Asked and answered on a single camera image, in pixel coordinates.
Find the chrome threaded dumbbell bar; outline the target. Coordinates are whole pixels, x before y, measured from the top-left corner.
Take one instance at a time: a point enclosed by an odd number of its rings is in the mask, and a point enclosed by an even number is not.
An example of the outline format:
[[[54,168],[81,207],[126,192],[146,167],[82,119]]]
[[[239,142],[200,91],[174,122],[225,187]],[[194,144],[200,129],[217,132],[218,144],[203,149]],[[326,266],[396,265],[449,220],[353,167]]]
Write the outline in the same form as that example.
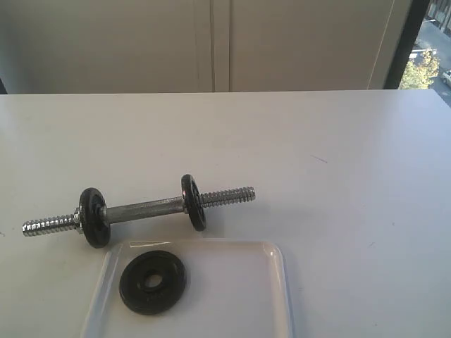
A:
[[[255,200],[256,194],[253,187],[241,187],[226,189],[217,192],[200,193],[200,201],[203,209],[230,204],[246,203]],[[106,207],[103,211],[104,219],[110,224],[132,220],[153,218],[157,216],[185,213],[183,193],[170,199],[128,204],[124,206]],[[52,232],[65,232],[76,230],[82,232],[80,224],[80,208],[68,215],[52,216],[38,220],[29,220],[22,226],[22,233],[26,237],[39,236]]]

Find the white rectangular tray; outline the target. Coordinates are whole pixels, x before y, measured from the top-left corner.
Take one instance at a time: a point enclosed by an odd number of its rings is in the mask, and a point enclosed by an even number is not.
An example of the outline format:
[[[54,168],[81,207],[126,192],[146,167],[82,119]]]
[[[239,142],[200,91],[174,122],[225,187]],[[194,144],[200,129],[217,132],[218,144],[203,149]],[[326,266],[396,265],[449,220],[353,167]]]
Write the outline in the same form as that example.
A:
[[[142,315],[119,293],[127,265],[163,250],[186,268],[187,284],[168,310]],[[126,241],[106,255],[81,337],[292,337],[283,256],[268,242],[229,239]]]

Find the black window frame post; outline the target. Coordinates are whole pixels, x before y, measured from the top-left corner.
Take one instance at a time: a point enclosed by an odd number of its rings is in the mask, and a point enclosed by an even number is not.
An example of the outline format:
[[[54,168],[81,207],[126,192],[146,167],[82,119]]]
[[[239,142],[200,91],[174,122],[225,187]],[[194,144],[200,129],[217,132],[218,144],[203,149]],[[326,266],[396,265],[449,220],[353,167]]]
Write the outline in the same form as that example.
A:
[[[430,1],[427,0],[413,0],[411,2],[388,74],[385,77],[383,89],[397,89],[399,87],[429,4]]]

